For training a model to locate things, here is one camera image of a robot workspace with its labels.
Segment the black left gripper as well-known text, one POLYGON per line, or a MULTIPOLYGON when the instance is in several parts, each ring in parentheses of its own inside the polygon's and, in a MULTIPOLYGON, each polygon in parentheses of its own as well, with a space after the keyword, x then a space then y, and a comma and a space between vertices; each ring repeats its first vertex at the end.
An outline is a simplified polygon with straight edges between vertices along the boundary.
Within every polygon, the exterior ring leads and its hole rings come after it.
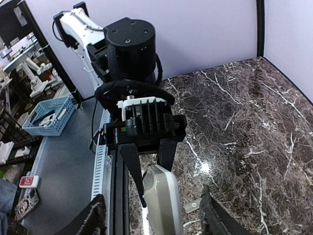
POLYGON ((109 150, 119 150, 137 188, 143 208, 144 187, 138 152, 157 151, 157 164, 172 171, 176 143, 186 136, 187 121, 184 115, 164 114, 157 120, 140 117, 104 124, 102 144, 109 150))

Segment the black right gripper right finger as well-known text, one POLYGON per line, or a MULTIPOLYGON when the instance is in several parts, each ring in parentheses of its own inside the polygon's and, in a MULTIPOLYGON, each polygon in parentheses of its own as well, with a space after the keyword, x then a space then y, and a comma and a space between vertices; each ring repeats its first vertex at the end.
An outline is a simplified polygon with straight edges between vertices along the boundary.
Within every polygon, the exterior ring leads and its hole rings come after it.
POLYGON ((210 195, 209 186, 203 186, 200 217, 203 235, 251 235, 210 195))

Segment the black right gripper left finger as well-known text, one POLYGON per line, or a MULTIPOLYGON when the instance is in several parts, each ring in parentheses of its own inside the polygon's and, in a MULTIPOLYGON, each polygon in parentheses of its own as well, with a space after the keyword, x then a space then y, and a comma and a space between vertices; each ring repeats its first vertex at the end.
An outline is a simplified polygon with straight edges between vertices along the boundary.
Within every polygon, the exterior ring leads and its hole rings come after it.
POLYGON ((105 235, 107 208, 104 196, 97 194, 58 235, 105 235))

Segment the grey battery cover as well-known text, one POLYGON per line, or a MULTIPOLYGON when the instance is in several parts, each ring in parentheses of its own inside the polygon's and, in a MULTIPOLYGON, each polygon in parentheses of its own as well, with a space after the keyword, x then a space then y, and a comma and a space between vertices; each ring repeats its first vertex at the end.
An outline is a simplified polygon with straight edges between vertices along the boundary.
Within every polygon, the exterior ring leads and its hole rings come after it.
POLYGON ((194 201, 191 201, 183 206, 187 214, 192 213, 200 208, 201 199, 198 198, 194 201))

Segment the white remote control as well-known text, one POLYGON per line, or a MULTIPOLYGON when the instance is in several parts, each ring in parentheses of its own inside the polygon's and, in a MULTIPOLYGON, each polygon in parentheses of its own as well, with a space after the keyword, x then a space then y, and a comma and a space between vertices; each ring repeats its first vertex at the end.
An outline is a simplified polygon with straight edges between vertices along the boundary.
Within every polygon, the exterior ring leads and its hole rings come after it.
POLYGON ((148 208, 148 221, 157 235, 182 235, 183 219, 178 182, 165 168, 152 164, 143 177, 143 199, 148 208))

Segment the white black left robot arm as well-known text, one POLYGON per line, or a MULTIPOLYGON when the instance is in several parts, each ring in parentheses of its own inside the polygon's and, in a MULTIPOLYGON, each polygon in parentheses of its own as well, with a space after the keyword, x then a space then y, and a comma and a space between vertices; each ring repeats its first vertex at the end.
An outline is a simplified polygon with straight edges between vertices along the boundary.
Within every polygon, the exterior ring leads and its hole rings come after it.
POLYGON ((61 41, 84 64, 94 97, 110 114, 98 132, 99 143, 122 156, 145 207, 140 155, 156 154, 158 165, 171 170, 187 126, 184 115, 172 112, 174 96, 160 87, 163 69, 155 28, 128 17, 101 27, 84 2, 61 11, 53 22, 61 41))

